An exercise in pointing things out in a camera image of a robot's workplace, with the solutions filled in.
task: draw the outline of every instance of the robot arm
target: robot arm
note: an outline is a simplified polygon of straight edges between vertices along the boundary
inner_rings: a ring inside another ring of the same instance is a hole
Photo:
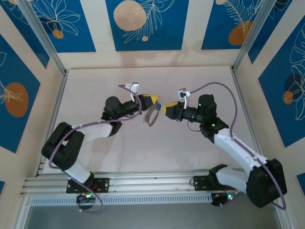
[[[183,89],[179,90],[178,93],[180,99],[185,100],[185,97],[189,96]],[[276,159],[269,161],[244,144],[237,136],[231,135],[229,126],[217,117],[217,106],[213,95],[201,95],[197,108],[185,106],[186,102],[187,100],[184,103],[167,104],[163,107],[163,112],[168,118],[176,121],[186,119],[199,123],[203,136],[225,150],[243,168],[243,171],[237,171],[226,165],[218,165],[211,169],[209,180],[213,187],[225,185],[236,188],[246,193],[251,202],[259,208],[271,203],[279,198],[279,193],[272,179],[258,162],[259,159],[271,171],[283,194],[287,193],[281,163]],[[245,146],[254,156],[250,155],[237,142]]]
[[[133,83],[131,90],[137,92],[138,84]],[[142,111],[150,108],[158,99],[158,96],[152,94],[141,94],[138,96]],[[105,102],[104,112],[101,121],[118,120],[119,118],[133,115],[140,109],[139,102],[132,97],[132,100],[121,103],[117,97],[109,97]],[[84,184],[88,188],[93,186],[94,175],[77,159],[81,145],[100,137],[109,137],[116,134],[121,128],[120,121],[93,125],[86,128],[81,128],[72,134],[61,144],[55,154],[52,163],[59,169],[68,173],[72,178]],[[42,148],[41,154],[47,159],[50,159],[55,147],[61,139],[73,129],[73,127],[65,122],[58,124],[50,138]]]

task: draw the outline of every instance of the cream wall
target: cream wall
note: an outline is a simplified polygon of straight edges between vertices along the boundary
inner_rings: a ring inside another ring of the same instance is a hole
[[[0,180],[6,184],[0,200],[0,229],[7,229],[17,216],[24,179],[33,176],[37,165],[61,76],[51,61],[47,69],[42,66],[2,7],[0,18],[0,34],[41,83],[17,153],[0,147]]]
[[[181,51],[116,52],[104,0],[81,0],[96,53],[59,53],[67,69],[232,65],[239,49],[202,51],[214,0],[189,0]]]
[[[304,17],[304,9],[304,0],[293,0],[254,64],[251,65],[246,58],[236,74],[264,154],[278,159],[283,165],[288,189],[285,195],[287,214],[295,218],[296,228],[304,228],[305,225],[305,196],[296,178],[296,175],[305,172],[305,138],[284,148],[258,78]]]

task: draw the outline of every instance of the perforated metal strip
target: perforated metal strip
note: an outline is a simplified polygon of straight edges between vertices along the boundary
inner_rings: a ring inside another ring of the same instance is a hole
[[[101,196],[104,205],[211,203],[211,194]],[[100,204],[92,199],[87,205]],[[76,197],[33,198],[31,206],[75,206]]]

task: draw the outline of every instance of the purple cable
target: purple cable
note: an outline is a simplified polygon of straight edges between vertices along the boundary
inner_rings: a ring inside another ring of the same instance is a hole
[[[201,89],[203,89],[203,88],[205,88],[205,87],[207,87],[207,86],[209,86],[209,85],[211,85],[211,84],[218,84],[218,85],[221,85],[221,86],[225,87],[225,88],[229,91],[229,93],[231,94],[231,96],[232,96],[232,98],[233,98],[233,100],[234,100],[235,114],[234,114],[234,119],[233,119],[232,124],[231,124],[231,127],[230,127],[230,136],[231,136],[231,138],[232,138],[241,148],[243,148],[247,153],[249,153],[253,158],[255,158],[255,155],[254,155],[247,147],[245,147],[241,142],[239,142],[238,140],[236,140],[236,139],[233,138],[233,126],[234,126],[234,124],[235,124],[235,122],[236,122],[236,119],[237,119],[237,102],[236,102],[236,98],[235,98],[235,96],[234,96],[232,90],[231,90],[227,85],[225,85],[225,84],[223,84],[223,83],[220,83],[220,82],[210,82],[210,83],[207,83],[207,84],[203,85],[202,87],[200,87],[200,88],[198,88],[198,89],[196,89],[196,90],[194,90],[194,91],[192,91],[192,92],[190,92],[190,93],[193,94],[193,93],[195,93],[195,92],[197,92],[197,91],[199,91],[199,90],[201,90]],[[267,168],[267,166],[266,166],[259,158],[255,159],[255,160],[264,168],[264,170],[266,170],[266,172],[268,173],[268,175],[269,175],[270,178],[272,179],[272,181],[273,181],[273,183],[275,184],[275,187],[276,187],[278,193],[280,194],[280,197],[281,197],[283,206],[280,206],[280,205],[278,205],[278,204],[276,204],[276,203],[274,203],[274,202],[272,202],[272,203],[273,203],[275,206],[277,206],[278,208],[280,208],[281,210],[286,210],[286,207],[287,207],[287,206],[286,206],[286,201],[285,201],[283,192],[282,192],[282,190],[281,190],[279,184],[277,183],[275,177],[274,177],[273,174],[270,172],[270,170]]]
[[[136,93],[134,93],[133,91],[129,90],[128,88],[125,88],[125,85],[118,85],[118,87],[120,88],[123,88],[125,89],[126,91],[132,93],[134,95],[134,97],[136,97],[136,99],[138,100],[139,102],[139,111],[137,114],[135,114],[133,117],[130,117],[130,118],[125,118],[125,119],[117,119],[117,120],[109,120],[109,121],[102,121],[102,122],[93,122],[93,123],[88,123],[88,124],[85,124],[85,125],[82,125],[82,126],[78,126],[72,130],[70,130],[68,133],[66,133],[66,135],[59,141],[59,143],[57,144],[57,146],[55,147],[50,159],[49,159],[49,167],[50,168],[55,168],[55,169],[58,169],[58,167],[54,167],[52,166],[52,161],[55,157],[55,154],[57,153],[57,150],[59,149],[59,147],[61,146],[61,144],[64,142],[65,139],[67,139],[67,137],[72,134],[74,131],[78,130],[78,129],[81,129],[81,128],[84,128],[84,127],[88,127],[88,126],[92,126],[92,125],[99,125],[99,124],[103,124],[103,123],[113,123],[113,122],[123,122],[123,121],[129,121],[129,120],[132,120],[134,119],[136,116],[138,116],[142,110],[142,103],[140,101],[140,98],[137,96]],[[65,171],[62,171],[63,173],[67,174],[68,177],[71,177],[68,173],[66,173]],[[85,186],[84,184],[82,184],[81,182],[79,182],[78,180],[74,179],[71,177],[71,180],[73,180],[75,183],[77,183],[78,185],[80,185],[81,187],[83,187],[84,189],[86,189],[87,191],[91,192],[92,194],[95,195],[95,197],[100,201],[101,203],[101,207],[100,209],[98,209],[97,211],[85,211],[83,209],[81,209],[80,207],[80,204],[81,204],[81,201],[79,202],[78,204],[78,208],[80,209],[81,212],[86,212],[86,213],[99,213],[102,211],[103,209],[103,202],[102,202],[102,199],[99,197],[99,195],[97,195],[95,192],[93,192],[90,188],[88,188],[87,186]]]

